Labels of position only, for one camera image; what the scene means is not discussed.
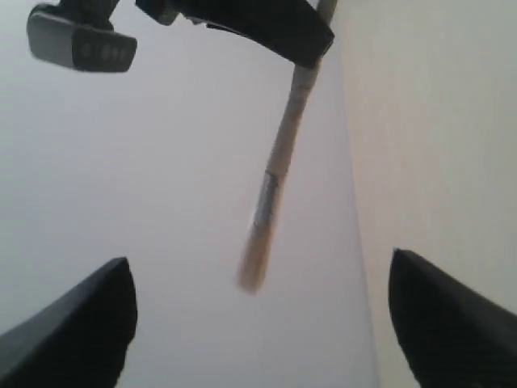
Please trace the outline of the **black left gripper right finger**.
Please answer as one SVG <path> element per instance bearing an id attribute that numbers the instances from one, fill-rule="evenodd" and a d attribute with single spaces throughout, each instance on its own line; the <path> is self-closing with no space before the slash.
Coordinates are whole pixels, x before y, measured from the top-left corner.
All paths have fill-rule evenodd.
<path id="1" fill-rule="evenodd" d="M 514 387 L 516 315 L 410 250 L 389 268 L 389 313 L 421 387 Z"/>

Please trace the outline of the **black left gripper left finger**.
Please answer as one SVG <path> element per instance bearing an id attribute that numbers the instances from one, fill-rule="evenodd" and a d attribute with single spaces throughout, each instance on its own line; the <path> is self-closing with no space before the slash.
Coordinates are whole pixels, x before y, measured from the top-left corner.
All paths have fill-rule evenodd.
<path id="1" fill-rule="evenodd" d="M 128 259 L 111 259 L 1 335 L 1 385 L 114 387 L 136 331 Z"/>

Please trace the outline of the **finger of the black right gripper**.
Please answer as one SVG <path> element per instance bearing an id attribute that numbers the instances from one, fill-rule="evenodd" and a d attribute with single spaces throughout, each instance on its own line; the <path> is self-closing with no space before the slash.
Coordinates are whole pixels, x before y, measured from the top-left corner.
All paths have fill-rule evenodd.
<path id="1" fill-rule="evenodd" d="M 230 32 L 269 49 L 295 65 L 313 68 L 334 42 L 334 33 L 306 1 L 136 1 L 157 23 L 178 15 L 194 24 Z"/>

